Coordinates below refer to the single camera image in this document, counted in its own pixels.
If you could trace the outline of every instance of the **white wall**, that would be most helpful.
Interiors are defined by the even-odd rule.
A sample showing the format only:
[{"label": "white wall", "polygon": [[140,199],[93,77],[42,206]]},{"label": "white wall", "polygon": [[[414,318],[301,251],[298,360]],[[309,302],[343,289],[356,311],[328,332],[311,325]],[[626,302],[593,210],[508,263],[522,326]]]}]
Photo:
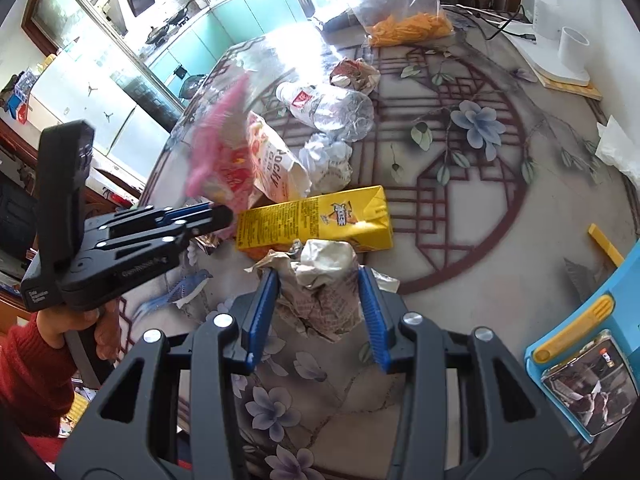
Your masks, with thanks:
[{"label": "white wall", "polygon": [[[522,0],[533,12],[533,0]],[[621,0],[558,0],[562,24],[590,41],[587,69],[604,95],[604,112],[612,114],[640,146],[640,31]]]},{"label": "white wall", "polygon": [[[0,88],[4,87],[13,74],[19,74],[27,67],[35,68],[44,59],[44,54],[22,30],[22,16],[26,5],[27,0],[16,0],[0,25]],[[2,108],[0,118],[28,143],[38,147],[40,132],[31,123],[20,124]]]}]

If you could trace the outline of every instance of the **refrigerator door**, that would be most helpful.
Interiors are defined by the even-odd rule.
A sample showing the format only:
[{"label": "refrigerator door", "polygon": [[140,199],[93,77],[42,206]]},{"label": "refrigerator door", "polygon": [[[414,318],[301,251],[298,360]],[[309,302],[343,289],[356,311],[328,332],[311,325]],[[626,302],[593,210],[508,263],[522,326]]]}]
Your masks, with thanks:
[{"label": "refrigerator door", "polygon": [[142,108],[125,122],[107,158],[146,183],[169,134]]},{"label": "refrigerator door", "polygon": [[105,155],[136,107],[107,73],[66,52],[42,73],[31,95],[62,123],[89,123],[95,129],[94,148]]}]

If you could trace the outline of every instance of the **orange shredded material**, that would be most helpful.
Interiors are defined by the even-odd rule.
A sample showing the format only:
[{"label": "orange shredded material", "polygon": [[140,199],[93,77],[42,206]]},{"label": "orange shredded material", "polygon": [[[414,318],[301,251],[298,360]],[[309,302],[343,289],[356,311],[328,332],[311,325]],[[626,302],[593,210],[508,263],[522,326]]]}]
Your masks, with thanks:
[{"label": "orange shredded material", "polygon": [[400,22],[393,16],[366,27],[370,46],[394,46],[402,43],[416,43],[430,38],[447,36],[453,30],[451,22],[444,14],[420,12]]}]

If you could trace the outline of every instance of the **white tissue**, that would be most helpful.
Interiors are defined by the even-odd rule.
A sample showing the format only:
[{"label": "white tissue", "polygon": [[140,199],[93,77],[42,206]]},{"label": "white tissue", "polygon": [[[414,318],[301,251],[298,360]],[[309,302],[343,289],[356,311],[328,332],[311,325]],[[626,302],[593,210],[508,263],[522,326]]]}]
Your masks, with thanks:
[{"label": "white tissue", "polygon": [[600,143],[596,156],[608,166],[615,166],[620,173],[640,189],[640,148],[629,139],[613,116],[607,126],[598,123]]}]

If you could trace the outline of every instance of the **yellow juice carton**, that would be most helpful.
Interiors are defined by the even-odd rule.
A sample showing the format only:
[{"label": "yellow juice carton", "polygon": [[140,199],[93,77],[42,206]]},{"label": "yellow juice carton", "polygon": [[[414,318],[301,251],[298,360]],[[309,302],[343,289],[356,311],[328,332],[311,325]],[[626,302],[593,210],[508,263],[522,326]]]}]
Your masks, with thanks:
[{"label": "yellow juice carton", "polygon": [[240,214],[236,247],[259,258],[268,249],[288,251],[293,240],[349,242],[358,252],[393,247],[382,186],[349,189],[249,209]]}]

